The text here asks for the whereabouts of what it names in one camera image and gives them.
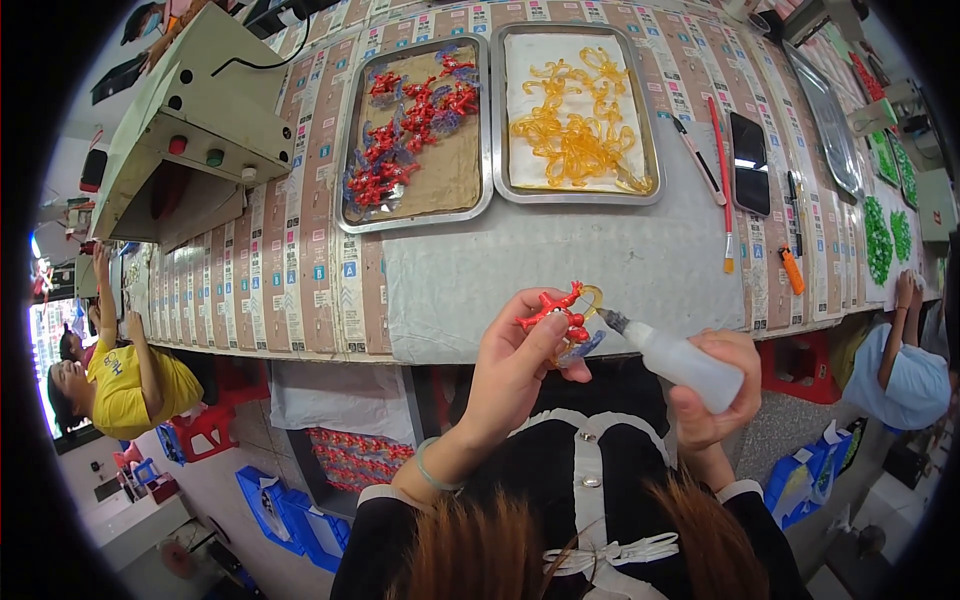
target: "white squeeze bottle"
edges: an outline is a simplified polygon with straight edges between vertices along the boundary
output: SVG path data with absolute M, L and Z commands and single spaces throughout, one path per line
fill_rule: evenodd
M 727 410 L 740 391 L 743 371 L 713 358 L 686 339 L 657 331 L 640 321 L 630 321 L 606 308 L 598 308 L 597 314 L 643 354 L 647 369 L 692 389 L 714 415 Z

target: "brown hair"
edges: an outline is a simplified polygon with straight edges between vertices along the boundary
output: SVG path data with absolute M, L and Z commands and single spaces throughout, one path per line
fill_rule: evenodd
M 697 600 L 766 600 L 766 571 L 747 535 L 715 498 L 682 474 L 648 489 L 673 520 Z M 539 527 L 526 502 L 498 492 L 492 505 L 443 494 L 417 518 L 417 535 L 387 598 L 542 598 L 556 569 L 543 572 Z M 574 538 L 564 549 L 574 546 Z M 591 572 L 585 572 L 589 580 Z

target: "white bow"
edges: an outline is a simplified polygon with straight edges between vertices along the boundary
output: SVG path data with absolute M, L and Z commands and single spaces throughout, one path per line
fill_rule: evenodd
M 674 543 L 679 536 L 673 532 L 659 534 L 652 538 L 644 538 L 621 546 L 616 541 L 612 541 L 598 550 L 547 550 L 543 553 L 543 559 L 547 564 L 543 566 L 543 572 L 550 570 L 552 563 L 556 562 L 563 555 L 563 565 L 560 566 L 556 575 L 563 577 L 582 573 L 594 564 L 597 557 L 607 559 L 607 562 L 613 566 L 620 566 L 626 563 L 650 563 L 665 559 L 680 552 L 680 546 Z

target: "green button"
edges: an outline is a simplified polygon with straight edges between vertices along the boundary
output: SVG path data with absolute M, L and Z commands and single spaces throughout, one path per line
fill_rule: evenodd
M 208 167 L 219 167 L 224 163 L 224 151 L 223 150 L 208 150 L 206 152 L 206 166 Z

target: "stainless steel tray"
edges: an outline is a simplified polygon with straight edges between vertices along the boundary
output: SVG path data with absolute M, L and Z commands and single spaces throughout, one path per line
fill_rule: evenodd
M 617 194 L 614 192 L 574 192 L 569 190 L 535 190 L 513 187 L 510 183 L 510 118 L 507 115 L 507 53 L 504 41 L 507 36 L 519 34 L 578 34 L 582 36 L 614 36 L 620 45 L 624 66 L 630 71 L 630 86 L 634 91 L 636 116 L 640 123 L 637 139 L 643 145 L 646 170 L 636 177 L 649 175 L 654 180 L 654 189 L 647 196 Z M 666 176 L 660 157 L 657 155 L 657 133 L 650 126 L 653 104 L 643 93 L 646 80 L 636 60 L 636 47 L 620 30 L 598 23 L 511 23 L 498 27 L 493 32 L 491 50 L 493 83 L 493 184 L 501 196 L 519 204 L 628 204 L 647 206 L 655 203 L 666 189 Z
M 477 71 L 480 78 L 480 100 L 477 111 L 479 117 L 479 132 L 477 144 L 478 164 L 480 165 L 480 197 L 477 204 L 466 210 L 457 212 L 446 212 L 438 214 L 429 214 L 413 217 L 401 217 L 398 219 L 386 219 L 383 221 L 371 221 L 354 225 L 347 221 L 344 215 L 344 209 L 347 203 L 344 201 L 343 177 L 342 174 L 347 170 L 347 159 L 353 156 L 353 149 L 356 147 L 357 138 L 363 123 L 360 123 L 360 109 L 364 102 L 364 89 L 366 88 L 365 73 L 367 69 L 376 67 L 378 64 L 393 62 L 394 60 L 408 59 L 424 54 L 436 53 L 437 51 L 450 46 L 460 47 L 473 46 L 476 54 Z M 457 36 L 442 37 L 431 41 L 423 41 L 416 44 L 410 44 L 393 52 L 385 52 L 370 57 L 357 68 L 353 74 L 353 83 L 351 85 L 352 95 L 349 99 L 347 114 L 350 115 L 349 126 L 344 130 L 343 144 L 341 144 L 340 155 L 337 164 L 340 166 L 337 177 L 333 198 L 334 202 L 339 203 L 335 213 L 337 225 L 347 233 L 367 233 L 369 231 L 383 231 L 385 229 L 413 228 L 423 225 L 433 225 L 436 223 L 452 223 L 454 221 L 467 221 L 479 215 L 490 205 L 493 197 L 493 175 L 491 165 L 491 143 L 490 143 L 490 50 L 487 41 L 482 36 L 474 34 L 460 34 Z
M 863 202 L 863 175 L 856 159 L 856 147 L 847 124 L 847 114 L 840 107 L 836 91 L 829 80 L 799 50 L 784 42 L 783 51 L 790 59 L 797 79 L 800 80 L 800 87 L 810 104 L 813 120 L 824 143 L 827 166 L 833 178 L 837 185 Z

